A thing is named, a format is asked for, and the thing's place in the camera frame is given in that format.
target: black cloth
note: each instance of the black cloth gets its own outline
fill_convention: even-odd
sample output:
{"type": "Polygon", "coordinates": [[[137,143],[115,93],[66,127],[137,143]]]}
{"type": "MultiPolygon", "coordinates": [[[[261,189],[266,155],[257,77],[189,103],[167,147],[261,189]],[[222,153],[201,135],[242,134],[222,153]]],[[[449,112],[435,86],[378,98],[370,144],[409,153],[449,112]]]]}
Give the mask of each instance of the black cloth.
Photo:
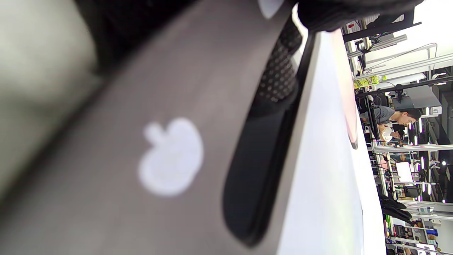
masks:
{"type": "Polygon", "coordinates": [[[404,13],[423,0],[304,0],[299,19],[311,31],[334,31],[346,23],[370,15],[404,13]]]}
{"type": "Polygon", "coordinates": [[[410,221],[410,219],[412,219],[412,215],[403,210],[406,209],[404,204],[401,204],[394,200],[393,197],[385,196],[380,192],[378,192],[378,195],[383,214],[405,221],[411,226],[414,225],[414,223],[410,221]]]}

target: cable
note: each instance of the cable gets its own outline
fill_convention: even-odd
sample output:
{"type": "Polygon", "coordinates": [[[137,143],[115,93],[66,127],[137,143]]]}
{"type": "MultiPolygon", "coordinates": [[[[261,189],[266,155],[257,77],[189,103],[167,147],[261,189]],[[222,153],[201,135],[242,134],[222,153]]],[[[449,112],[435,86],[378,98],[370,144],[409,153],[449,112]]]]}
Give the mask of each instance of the cable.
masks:
{"type": "Polygon", "coordinates": [[[410,51],[408,51],[408,52],[401,53],[400,55],[398,55],[398,56],[396,56],[396,57],[393,57],[393,58],[391,58],[391,59],[384,60],[384,61],[382,61],[382,62],[380,62],[380,63],[378,63],[378,64],[376,64],[376,65],[373,65],[372,67],[369,67],[368,69],[373,69],[374,67],[376,67],[376,66],[378,66],[378,65],[381,65],[381,64],[383,64],[383,63],[385,63],[385,62],[389,62],[390,60],[396,59],[396,58],[401,57],[401,56],[403,56],[403,55],[412,53],[412,52],[414,52],[414,51],[416,51],[416,50],[418,50],[418,49],[420,49],[420,48],[423,48],[423,47],[425,47],[425,46],[428,46],[428,45],[430,45],[430,44],[426,44],[426,45],[420,46],[420,47],[418,47],[418,48],[416,48],[416,49],[410,50],[410,51]]]}
{"type": "Polygon", "coordinates": [[[391,84],[393,87],[396,87],[395,84],[393,84],[393,83],[391,83],[391,82],[387,82],[387,81],[380,81],[379,83],[382,83],[382,82],[391,84]]]}
{"type": "Polygon", "coordinates": [[[360,25],[360,23],[357,20],[355,20],[355,23],[359,26],[360,30],[362,30],[362,26],[360,25]]]}

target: apple logo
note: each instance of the apple logo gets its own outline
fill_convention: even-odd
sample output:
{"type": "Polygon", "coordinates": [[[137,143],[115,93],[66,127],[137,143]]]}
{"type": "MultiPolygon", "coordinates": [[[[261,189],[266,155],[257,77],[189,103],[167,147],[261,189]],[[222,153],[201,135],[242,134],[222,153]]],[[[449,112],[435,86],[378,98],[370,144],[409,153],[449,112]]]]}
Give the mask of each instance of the apple logo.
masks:
{"type": "Polygon", "coordinates": [[[141,158],[139,180],[148,191],[176,196],[189,188],[203,162],[203,141],[197,127],[186,118],[176,118],[167,130],[159,123],[144,129],[153,145],[141,158]]]}
{"type": "Polygon", "coordinates": [[[266,18],[272,18],[282,6],[284,0],[258,0],[261,14],[266,18]]]}

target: metal pole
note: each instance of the metal pole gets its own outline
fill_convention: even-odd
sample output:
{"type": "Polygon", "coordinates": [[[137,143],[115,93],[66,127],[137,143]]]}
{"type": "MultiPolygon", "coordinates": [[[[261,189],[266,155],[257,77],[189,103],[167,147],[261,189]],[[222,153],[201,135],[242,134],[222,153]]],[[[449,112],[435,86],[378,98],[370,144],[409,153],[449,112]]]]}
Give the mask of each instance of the metal pole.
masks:
{"type": "Polygon", "coordinates": [[[404,226],[405,228],[412,228],[412,229],[423,229],[423,230],[432,230],[430,228],[419,228],[419,227],[411,227],[411,226],[404,226]]]}
{"type": "Polygon", "coordinates": [[[453,80],[453,76],[447,76],[447,77],[443,77],[443,78],[423,81],[420,83],[408,84],[408,85],[404,85],[404,86],[396,85],[395,87],[392,87],[392,88],[384,88],[384,89],[378,89],[378,90],[367,92],[367,93],[360,93],[360,94],[356,95],[356,98],[364,98],[369,95],[376,95],[376,94],[385,93],[385,92],[392,92],[392,91],[396,91],[396,90],[400,90],[400,89],[403,90],[403,89],[407,89],[407,88],[416,88],[416,87],[421,87],[421,86],[426,86],[426,85],[433,86],[434,84],[437,84],[437,83],[449,82],[452,80],[453,80]]]}
{"type": "Polygon", "coordinates": [[[372,63],[376,63],[376,62],[381,62],[383,60],[387,60],[387,59],[392,59],[392,58],[396,58],[396,57],[399,57],[399,56],[402,56],[402,55],[405,55],[405,54],[408,54],[408,53],[412,53],[412,52],[417,52],[417,51],[421,51],[421,50],[424,50],[424,49],[430,49],[432,47],[436,47],[436,43],[433,43],[433,44],[429,44],[429,45],[426,45],[426,46],[423,46],[419,49],[413,49],[413,50],[409,50],[409,51],[406,51],[406,52],[401,52],[401,53],[398,53],[398,54],[394,54],[394,55],[391,55],[391,56],[387,56],[387,57],[383,57],[383,58],[378,58],[378,59],[373,59],[373,60],[370,60],[370,61],[367,61],[366,63],[367,64],[372,64],[372,63]]]}
{"type": "Polygon", "coordinates": [[[399,238],[399,237],[392,237],[392,241],[399,241],[399,242],[406,242],[406,243],[411,243],[411,244],[419,244],[417,240],[411,240],[411,239],[406,239],[406,238],[399,238]]]}
{"type": "Polygon", "coordinates": [[[380,146],[374,149],[376,153],[384,152],[436,152],[444,150],[453,150],[453,145],[437,145],[437,144],[423,144],[423,145],[403,145],[402,147],[393,147],[393,146],[380,146]]]}
{"type": "MultiPolygon", "coordinates": [[[[400,42],[403,42],[403,41],[406,41],[406,40],[407,40],[407,36],[405,34],[404,35],[400,35],[400,36],[392,38],[390,40],[387,40],[387,41],[384,41],[384,42],[380,42],[380,43],[377,43],[377,44],[373,45],[373,47],[370,49],[370,51],[376,51],[376,50],[379,50],[379,49],[383,49],[385,47],[389,47],[391,45],[394,45],[396,43],[400,43],[400,42]]],[[[361,51],[357,50],[357,51],[349,53],[347,55],[347,58],[348,59],[352,59],[352,58],[360,56],[362,54],[363,53],[361,51]]]]}
{"type": "Polygon", "coordinates": [[[413,214],[412,218],[440,219],[440,220],[446,220],[446,221],[453,221],[453,217],[438,216],[438,215],[413,214]]]}
{"type": "Polygon", "coordinates": [[[368,78],[368,77],[371,77],[373,75],[395,74],[395,73],[408,71],[408,70],[412,70],[412,69],[419,68],[419,67],[425,67],[425,66],[428,66],[428,65],[434,65],[434,64],[439,64],[439,63],[442,63],[442,62],[447,62],[447,61],[450,61],[452,59],[453,59],[453,53],[450,53],[450,54],[447,54],[447,55],[444,55],[444,56],[440,56],[440,57],[436,57],[436,58],[432,58],[432,59],[425,59],[425,60],[421,60],[421,61],[418,61],[418,62],[414,62],[414,63],[410,63],[410,64],[406,64],[406,65],[402,65],[402,66],[398,66],[398,67],[394,67],[394,68],[390,68],[390,69],[380,70],[380,71],[373,72],[373,73],[370,73],[370,74],[364,74],[364,75],[355,77],[354,80],[358,80],[358,79],[362,79],[362,78],[368,78]]]}
{"type": "Polygon", "coordinates": [[[423,185],[425,185],[425,184],[436,185],[435,182],[431,182],[430,183],[430,182],[419,182],[419,181],[395,181],[394,183],[396,183],[396,184],[414,184],[414,185],[418,185],[418,184],[421,184],[421,185],[422,184],[423,185]]]}

